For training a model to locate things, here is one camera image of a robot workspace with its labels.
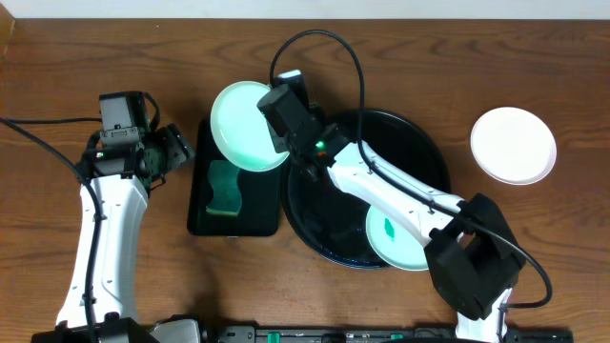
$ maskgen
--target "light green plate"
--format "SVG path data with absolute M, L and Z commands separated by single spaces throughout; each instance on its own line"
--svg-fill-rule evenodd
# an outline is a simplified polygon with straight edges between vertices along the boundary
M 269 171 L 288 157 L 287 152 L 275 152 L 267 120 L 256 107 L 269 90 L 258 82 L 240 81 L 224 89 L 213 102 L 213 141 L 227 160 L 242 170 Z
M 373 206 L 366 214 L 366 235 L 373 250 L 388 264 L 405 271 L 428 270 L 421 244 Z

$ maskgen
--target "wooden table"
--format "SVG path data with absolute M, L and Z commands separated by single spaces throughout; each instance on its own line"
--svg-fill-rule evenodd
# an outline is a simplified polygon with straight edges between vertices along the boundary
M 501 206 L 519 243 L 555 286 L 550 305 L 511 311 L 521 327 L 610 340 L 610 24 L 553 21 L 17 20 L 1 78 L 2 116 L 95 116 L 97 96 L 149 91 L 194 145 L 216 95 L 238 80 L 265 82 L 294 33 L 343 35 L 365 72 L 366 105 L 401 113 L 439 145 L 454 192 Z M 304 39 L 279 71 L 302 69 L 327 112 L 352 108 L 346 51 Z M 558 143 L 548 177 L 526 187 L 487 176 L 469 147 L 484 112 L 538 115 Z M 76 161 L 99 124 L 31 126 Z M 0 128 L 0 341 L 51 330 L 70 285 L 80 230 L 78 184 L 50 154 Z M 154 191 L 141 225 L 136 301 L 141 321 L 194 312 L 214 325 L 401 327 L 456 322 L 426 272 L 360 271 L 307 248 L 285 218 L 269 238 L 193 237 L 186 229 L 192 167 Z M 543 295 L 531 267 L 514 301 Z

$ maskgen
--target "sponge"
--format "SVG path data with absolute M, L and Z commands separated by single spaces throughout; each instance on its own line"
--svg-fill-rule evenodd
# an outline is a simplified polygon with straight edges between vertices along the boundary
M 229 161 L 212 161 L 208 169 L 208 181 L 213 198 L 206 212 L 215 215 L 238 216 L 241 210 L 241 192 L 237 187 L 239 167 Z

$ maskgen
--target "white wall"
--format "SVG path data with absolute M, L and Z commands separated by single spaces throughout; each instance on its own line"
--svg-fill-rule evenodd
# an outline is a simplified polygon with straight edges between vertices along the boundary
M 0 0 L 15 18 L 610 19 L 610 0 Z

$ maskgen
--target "green mark on plate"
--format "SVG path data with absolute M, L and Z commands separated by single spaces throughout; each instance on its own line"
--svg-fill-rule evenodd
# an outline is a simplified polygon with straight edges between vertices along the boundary
M 394 227 L 392 226 L 392 223 L 390 223 L 390 219 L 388 218 L 385 218 L 385 233 L 394 242 Z

